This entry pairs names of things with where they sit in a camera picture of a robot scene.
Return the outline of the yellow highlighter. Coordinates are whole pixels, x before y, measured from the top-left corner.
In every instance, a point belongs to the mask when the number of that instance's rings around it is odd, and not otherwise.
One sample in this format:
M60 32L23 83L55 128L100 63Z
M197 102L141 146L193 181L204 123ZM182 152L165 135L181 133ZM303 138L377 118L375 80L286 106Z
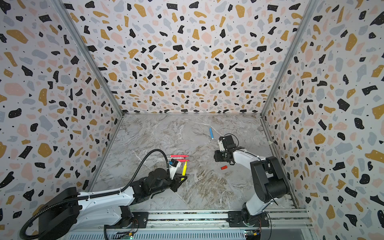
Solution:
M184 162L183 173L182 173L183 178L181 178L182 181L185 179L185 176L186 176L186 173L187 173L187 166L188 166L188 163Z

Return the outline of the blue highlighter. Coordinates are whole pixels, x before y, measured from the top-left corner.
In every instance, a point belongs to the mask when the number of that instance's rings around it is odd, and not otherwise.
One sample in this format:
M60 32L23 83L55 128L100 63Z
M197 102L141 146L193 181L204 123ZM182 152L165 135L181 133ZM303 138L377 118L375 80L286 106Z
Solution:
M213 134L213 129L212 128L209 128L209 131L210 131L210 137L212 140L214 140L214 134Z

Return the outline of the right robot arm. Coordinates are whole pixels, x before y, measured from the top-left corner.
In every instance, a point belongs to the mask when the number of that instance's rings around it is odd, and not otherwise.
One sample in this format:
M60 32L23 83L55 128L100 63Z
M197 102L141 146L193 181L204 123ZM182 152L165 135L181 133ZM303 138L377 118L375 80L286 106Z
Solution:
M286 174L279 160L272 156L261 158L245 149L216 150L216 162L227 162L230 165L242 165L251 171L254 195L243 204L242 221L248 226L258 222L259 215L277 199L290 193Z

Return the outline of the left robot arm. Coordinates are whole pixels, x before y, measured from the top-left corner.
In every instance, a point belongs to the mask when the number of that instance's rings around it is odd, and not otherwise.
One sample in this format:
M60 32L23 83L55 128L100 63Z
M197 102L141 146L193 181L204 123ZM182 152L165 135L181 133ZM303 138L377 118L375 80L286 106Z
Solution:
M123 192L115 189L80 193L74 187L68 188L42 207L38 238L58 240L71 231L101 225L125 228L134 220L131 205L147 201L167 189L176 192L186 180L186 176L168 175L165 169L157 168L147 177L132 182Z

